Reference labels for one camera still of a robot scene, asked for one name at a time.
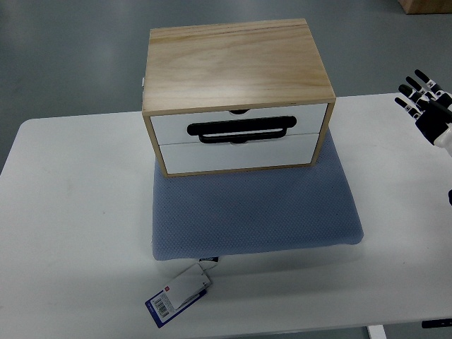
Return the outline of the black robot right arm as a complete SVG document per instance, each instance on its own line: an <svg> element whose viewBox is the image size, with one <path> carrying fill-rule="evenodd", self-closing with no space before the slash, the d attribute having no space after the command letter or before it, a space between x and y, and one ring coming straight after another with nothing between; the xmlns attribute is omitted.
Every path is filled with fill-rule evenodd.
<svg viewBox="0 0 452 339"><path fill-rule="evenodd" d="M451 124L447 124L446 130L434 140L434 145L438 148L444 149L450 157L452 157L451 134Z"/></svg>

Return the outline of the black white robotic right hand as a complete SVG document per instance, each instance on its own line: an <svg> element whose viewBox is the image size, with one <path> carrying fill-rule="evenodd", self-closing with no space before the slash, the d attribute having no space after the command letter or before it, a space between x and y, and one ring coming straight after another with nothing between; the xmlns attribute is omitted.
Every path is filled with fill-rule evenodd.
<svg viewBox="0 0 452 339"><path fill-rule="evenodd" d="M396 97L395 102L415 120L421 134L435 146L434 140L446 130L447 124L451 124L451 93L423 71L415 69L414 74L424 85L407 76L407 84L399 85L398 90L408 101Z"/></svg>

